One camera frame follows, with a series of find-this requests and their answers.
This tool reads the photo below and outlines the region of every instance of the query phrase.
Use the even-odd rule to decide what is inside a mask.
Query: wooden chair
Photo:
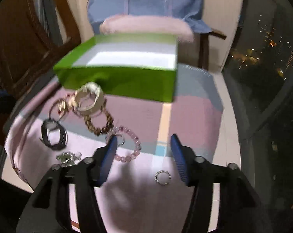
[[[33,0],[2,0],[0,3],[0,89],[19,99],[40,75],[47,72],[81,43],[80,33],[67,0],[54,0],[67,39],[52,42],[35,13]],[[0,115],[0,145],[8,115]]]
[[[210,33],[200,34],[198,67],[208,71],[209,68],[209,35],[226,39],[222,32],[212,29]]]

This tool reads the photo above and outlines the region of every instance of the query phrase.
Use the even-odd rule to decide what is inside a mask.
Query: white wall
[[[226,40],[210,36],[209,68],[222,69],[237,29],[243,0],[205,0],[203,20],[227,35]]]
[[[87,18],[87,1],[68,0],[78,24],[82,42],[94,35]],[[210,27],[227,35],[226,40],[210,37],[209,68],[212,71],[222,69],[225,63],[235,36],[241,6],[242,0],[205,0],[203,19]]]

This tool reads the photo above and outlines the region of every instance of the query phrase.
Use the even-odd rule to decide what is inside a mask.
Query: chair armrest
[[[209,33],[209,35],[219,37],[221,39],[226,39],[226,35],[223,32],[216,30],[216,29],[211,29],[211,30],[212,31]]]
[[[69,7],[67,0],[54,0],[61,20],[64,24],[65,31],[67,34],[67,40],[64,42],[73,42],[73,44],[69,47],[68,51],[78,46],[81,43],[80,32],[78,26],[75,22],[75,19],[72,15],[71,9]]]
[[[198,67],[209,68],[209,33],[200,34]]]

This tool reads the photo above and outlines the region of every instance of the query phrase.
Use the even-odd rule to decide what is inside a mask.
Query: open box
[[[176,63],[174,35],[130,33],[96,35],[53,69],[67,89],[92,81],[107,94],[172,102]]]

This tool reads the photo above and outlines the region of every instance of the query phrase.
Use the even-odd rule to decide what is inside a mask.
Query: pink cloth
[[[178,37],[179,41],[194,41],[189,25],[179,18],[165,16],[114,15],[100,25],[100,33],[168,33]]]

